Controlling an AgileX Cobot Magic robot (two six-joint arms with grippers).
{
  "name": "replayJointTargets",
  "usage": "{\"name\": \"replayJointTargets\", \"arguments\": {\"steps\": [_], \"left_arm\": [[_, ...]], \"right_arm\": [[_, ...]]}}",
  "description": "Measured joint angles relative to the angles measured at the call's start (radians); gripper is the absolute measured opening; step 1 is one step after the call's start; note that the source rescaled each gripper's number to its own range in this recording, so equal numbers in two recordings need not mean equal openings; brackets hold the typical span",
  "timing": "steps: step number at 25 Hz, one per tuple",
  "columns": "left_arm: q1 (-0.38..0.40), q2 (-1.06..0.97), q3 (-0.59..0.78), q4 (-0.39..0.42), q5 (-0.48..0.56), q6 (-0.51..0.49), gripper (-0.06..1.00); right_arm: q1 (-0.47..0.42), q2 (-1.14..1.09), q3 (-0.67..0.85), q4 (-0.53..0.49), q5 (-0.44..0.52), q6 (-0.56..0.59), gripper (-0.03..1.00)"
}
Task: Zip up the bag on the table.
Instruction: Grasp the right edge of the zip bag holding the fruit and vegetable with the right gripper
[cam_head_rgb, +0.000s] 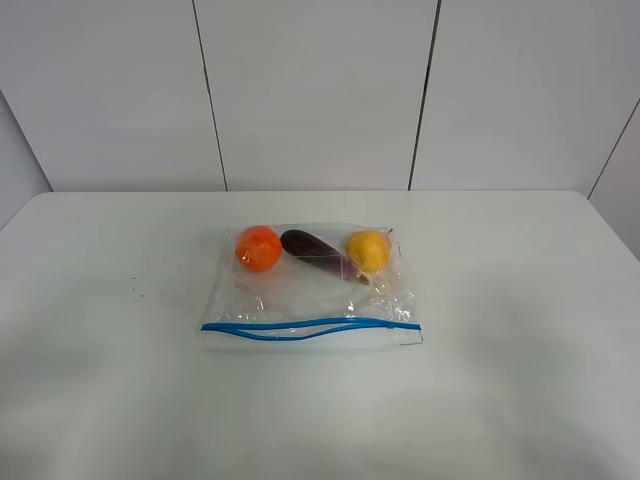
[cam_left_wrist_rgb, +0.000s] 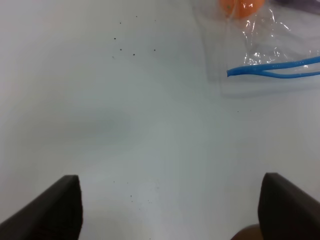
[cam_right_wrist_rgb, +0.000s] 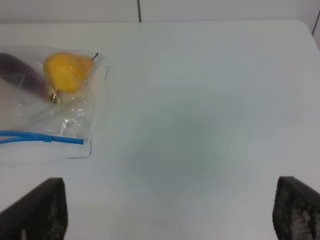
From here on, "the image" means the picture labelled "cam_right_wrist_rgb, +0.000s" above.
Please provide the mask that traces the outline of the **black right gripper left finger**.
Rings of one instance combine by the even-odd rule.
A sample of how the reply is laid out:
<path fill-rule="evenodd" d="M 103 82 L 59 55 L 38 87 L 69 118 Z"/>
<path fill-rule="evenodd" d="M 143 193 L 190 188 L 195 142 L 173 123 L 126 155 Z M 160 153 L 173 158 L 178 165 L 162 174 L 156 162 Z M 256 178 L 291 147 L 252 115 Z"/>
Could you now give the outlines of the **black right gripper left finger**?
<path fill-rule="evenodd" d="M 49 178 L 0 212 L 2 240 L 63 240 L 68 228 L 65 182 Z"/>

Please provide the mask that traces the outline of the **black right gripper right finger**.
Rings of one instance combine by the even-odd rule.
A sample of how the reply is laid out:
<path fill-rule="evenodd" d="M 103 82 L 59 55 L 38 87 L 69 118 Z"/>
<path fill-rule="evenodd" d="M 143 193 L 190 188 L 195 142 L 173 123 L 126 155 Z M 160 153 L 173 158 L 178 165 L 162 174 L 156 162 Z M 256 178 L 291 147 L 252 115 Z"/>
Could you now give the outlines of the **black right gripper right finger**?
<path fill-rule="evenodd" d="M 293 176 L 279 177 L 272 223 L 279 240 L 318 240 L 320 193 Z"/>

